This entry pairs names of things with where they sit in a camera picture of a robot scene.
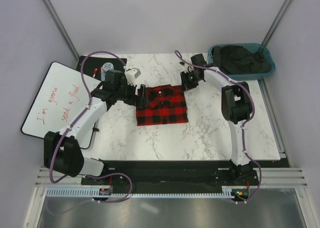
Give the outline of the red black plaid shirt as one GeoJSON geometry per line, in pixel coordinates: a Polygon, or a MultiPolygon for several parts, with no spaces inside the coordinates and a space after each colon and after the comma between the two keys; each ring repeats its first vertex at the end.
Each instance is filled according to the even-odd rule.
{"type": "Polygon", "coordinates": [[[138,126],[187,123],[187,104],[180,85],[148,87],[149,105],[136,109],[138,126]]]}

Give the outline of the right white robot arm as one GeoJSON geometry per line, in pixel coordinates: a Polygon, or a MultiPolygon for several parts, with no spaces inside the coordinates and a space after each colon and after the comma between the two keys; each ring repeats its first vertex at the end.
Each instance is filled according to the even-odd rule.
{"type": "Polygon", "coordinates": [[[184,67],[180,73],[183,91],[196,88],[200,81],[208,82],[221,92],[221,112],[227,121],[231,136],[231,159],[229,179],[235,185],[242,184],[253,175],[248,149],[246,148],[246,124],[255,115],[255,105],[247,82],[238,82],[212,63],[206,63],[202,54],[191,57],[191,62],[175,55],[184,67]]]}

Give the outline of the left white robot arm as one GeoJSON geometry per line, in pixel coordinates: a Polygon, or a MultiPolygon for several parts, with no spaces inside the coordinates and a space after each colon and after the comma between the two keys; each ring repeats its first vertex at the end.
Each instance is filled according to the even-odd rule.
{"type": "Polygon", "coordinates": [[[44,136],[44,166],[49,177],[59,172],[65,177],[89,175],[99,185],[106,184],[110,173],[104,169],[104,162],[83,155],[80,144],[92,130],[95,123],[118,101],[129,106],[144,108],[149,104],[146,86],[137,86],[136,79],[141,72],[131,68],[125,72],[109,70],[104,81],[89,93],[88,105],[71,123],[57,132],[49,131],[44,136]]]}

